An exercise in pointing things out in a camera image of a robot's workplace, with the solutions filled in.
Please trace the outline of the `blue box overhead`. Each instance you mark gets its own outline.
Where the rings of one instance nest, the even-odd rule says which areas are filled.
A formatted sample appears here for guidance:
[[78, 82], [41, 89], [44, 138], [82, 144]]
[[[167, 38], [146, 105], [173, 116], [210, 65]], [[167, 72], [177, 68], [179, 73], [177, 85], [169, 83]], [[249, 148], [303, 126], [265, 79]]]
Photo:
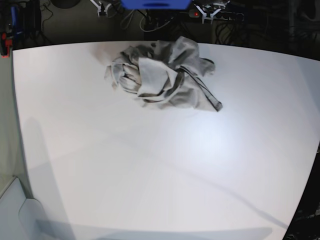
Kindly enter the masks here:
[[129, 10], [184, 10], [191, 0], [121, 0], [121, 3]]

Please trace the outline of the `black power strip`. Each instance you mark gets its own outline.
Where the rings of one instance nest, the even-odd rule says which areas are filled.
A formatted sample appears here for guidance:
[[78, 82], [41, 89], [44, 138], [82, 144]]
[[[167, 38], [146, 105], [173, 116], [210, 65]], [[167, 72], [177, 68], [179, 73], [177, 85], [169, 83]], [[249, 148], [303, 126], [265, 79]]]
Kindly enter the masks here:
[[197, 9], [191, 9], [188, 11], [188, 15], [193, 19], [200, 19], [202, 23], [205, 21], [212, 22], [213, 20], [222, 21], [238, 21], [243, 22], [245, 20], [245, 15], [243, 13], [229, 12], [229, 11], [219, 11], [215, 15], [213, 13], [205, 13], [204, 11], [199, 11]]

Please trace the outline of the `grey t-shirt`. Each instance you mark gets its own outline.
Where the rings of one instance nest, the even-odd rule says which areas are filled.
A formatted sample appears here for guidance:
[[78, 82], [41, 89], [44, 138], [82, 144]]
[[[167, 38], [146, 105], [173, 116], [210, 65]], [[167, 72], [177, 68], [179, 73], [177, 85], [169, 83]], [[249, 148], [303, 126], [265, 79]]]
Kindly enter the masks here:
[[145, 108], [219, 112], [223, 104], [204, 82], [215, 70], [212, 60], [200, 57], [198, 43], [181, 36], [127, 47], [106, 67], [104, 79]]

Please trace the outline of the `red and black clamp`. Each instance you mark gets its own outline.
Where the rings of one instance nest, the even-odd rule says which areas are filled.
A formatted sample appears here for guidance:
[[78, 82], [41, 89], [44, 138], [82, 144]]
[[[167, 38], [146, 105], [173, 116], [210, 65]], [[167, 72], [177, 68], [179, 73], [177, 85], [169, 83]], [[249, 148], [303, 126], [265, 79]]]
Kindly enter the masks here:
[[13, 41], [7, 37], [6, 32], [0, 33], [0, 55], [2, 58], [8, 58], [10, 56]]

